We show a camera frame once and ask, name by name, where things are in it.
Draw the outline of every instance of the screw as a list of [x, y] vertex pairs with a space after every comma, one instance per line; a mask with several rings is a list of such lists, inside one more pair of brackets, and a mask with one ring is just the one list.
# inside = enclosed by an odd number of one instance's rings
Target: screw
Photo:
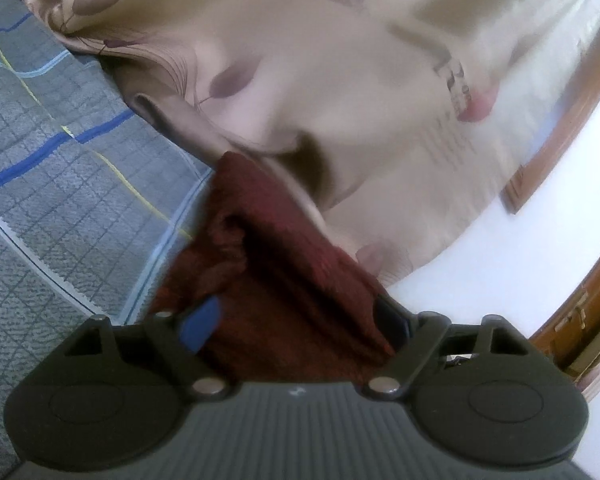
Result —
[[193, 383], [193, 391], [204, 396], [214, 396], [226, 388], [226, 383], [217, 377], [205, 377]]
[[377, 394], [394, 394], [400, 389], [400, 383], [392, 377], [376, 377], [369, 381], [369, 387]]

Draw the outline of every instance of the ribbed gray surface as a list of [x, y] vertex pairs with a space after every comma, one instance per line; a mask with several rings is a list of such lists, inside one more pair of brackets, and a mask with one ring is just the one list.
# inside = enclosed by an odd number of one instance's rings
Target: ribbed gray surface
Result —
[[10, 480], [587, 480], [573, 464], [494, 472], [445, 456], [394, 403], [350, 384], [247, 384], [196, 407], [151, 456], [104, 472], [62, 473], [26, 463]]

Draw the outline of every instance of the blue stripe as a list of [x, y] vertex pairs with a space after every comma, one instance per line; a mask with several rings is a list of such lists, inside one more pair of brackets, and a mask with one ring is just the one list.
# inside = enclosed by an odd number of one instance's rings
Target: blue stripe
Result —
[[11, 27], [7, 27], [7, 28], [0, 27], [0, 32], [11, 32], [12, 30], [15, 30], [20, 25], [22, 25], [24, 22], [26, 22], [31, 16], [33, 16], [33, 14], [31, 14], [30, 12], [27, 12], [17, 22], [15, 22], [13, 25], [11, 25]]
[[[16, 71], [13, 71], [13, 73], [16, 76], [21, 77], [23, 79], [37, 77], [39, 75], [46, 74], [47, 72], [49, 72], [49, 70], [51, 70], [58, 63], [60, 63], [65, 57], [68, 57], [70, 55], [71, 55], [71, 53], [68, 50], [63, 50], [60, 54], [58, 54], [57, 56], [55, 56], [51, 61], [46, 62], [43, 66], [41, 66], [40, 68], [38, 68], [36, 70], [31, 70], [30, 72], [16, 72]], [[1, 61], [0, 61], [0, 66], [2, 68], [6, 69], [6, 70], [10, 70], [9, 67], [6, 66]]]
[[118, 126], [120, 126], [120, 124], [122, 124], [127, 119], [129, 119], [133, 116], [134, 116], [134, 113], [129, 108], [127, 108], [121, 114], [116, 115], [112, 120], [107, 121], [106, 123], [101, 124], [100, 126], [95, 126], [94, 128], [90, 128], [89, 130], [86, 130], [85, 132], [81, 133], [80, 135], [75, 136], [75, 140], [80, 142], [80, 144], [85, 144], [86, 142], [89, 142], [91, 139], [95, 139], [96, 137], [99, 137], [102, 134], [106, 134], [107, 132], [110, 132], [111, 130], [113, 130], [113, 128], [117, 128]]
[[[81, 144], [85, 144], [89, 142], [91, 139], [98, 137], [100, 135], [106, 134], [110, 132], [117, 126], [120, 126], [123, 122], [125, 122], [128, 118], [133, 116], [133, 112], [127, 108], [121, 114], [118, 114], [112, 120], [107, 121], [104, 124], [100, 124], [94, 128], [90, 128], [86, 130], [84, 133], [75, 137], [75, 140], [80, 142]], [[17, 162], [13, 166], [6, 168], [5, 170], [0, 171], [0, 187], [8, 184], [15, 178], [19, 176], [23, 176], [27, 171], [32, 170], [37, 165], [39, 165], [43, 160], [45, 160], [49, 155], [51, 155], [55, 150], [57, 150], [62, 144], [68, 142], [72, 138], [66, 133], [55, 134], [51, 137], [47, 142], [45, 142], [42, 146], [40, 146], [35, 152], [31, 153], [27, 158], [24, 158], [20, 162]]]
[[45, 160], [51, 153], [58, 149], [59, 146], [67, 142], [71, 137], [66, 133], [55, 134], [35, 152], [31, 153], [27, 158], [17, 162], [13, 166], [0, 171], [0, 187], [10, 182], [14, 178], [22, 176], [32, 168], [35, 168], [40, 162]]

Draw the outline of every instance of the red cloth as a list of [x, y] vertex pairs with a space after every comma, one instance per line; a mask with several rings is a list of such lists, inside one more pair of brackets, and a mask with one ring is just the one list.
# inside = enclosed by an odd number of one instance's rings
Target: red cloth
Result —
[[236, 153], [219, 161], [195, 240], [151, 312], [220, 299], [200, 356], [234, 380], [363, 383], [393, 351], [373, 321], [381, 285], [334, 247], [285, 188]]

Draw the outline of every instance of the red fabric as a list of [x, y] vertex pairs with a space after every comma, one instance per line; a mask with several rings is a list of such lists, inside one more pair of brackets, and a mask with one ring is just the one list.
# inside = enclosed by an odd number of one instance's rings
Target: red fabric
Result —
[[282, 184], [236, 153], [219, 161], [195, 240], [151, 312], [218, 295], [222, 321], [200, 352], [225, 377], [369, 380], [393, 354], [376, 329], [381, 285], [308, 221]]

